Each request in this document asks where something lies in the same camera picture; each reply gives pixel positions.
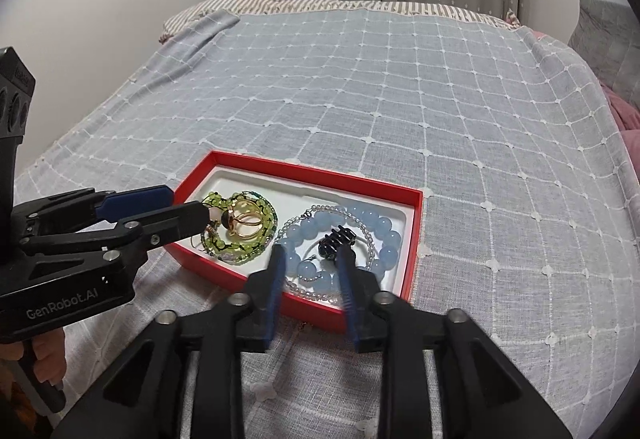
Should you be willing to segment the person left hand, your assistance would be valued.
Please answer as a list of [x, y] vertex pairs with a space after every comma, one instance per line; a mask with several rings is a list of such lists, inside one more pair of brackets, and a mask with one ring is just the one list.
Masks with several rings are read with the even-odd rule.
[[[64, 329], [55, 329], [32, 339], [36, 362], [34, 373], [40, 383], [48, 381], [52, 385], [62, 381], [66, 373]], [[0, 345], [2, 361], [17, 361], [23, 357], [22, 343]]]

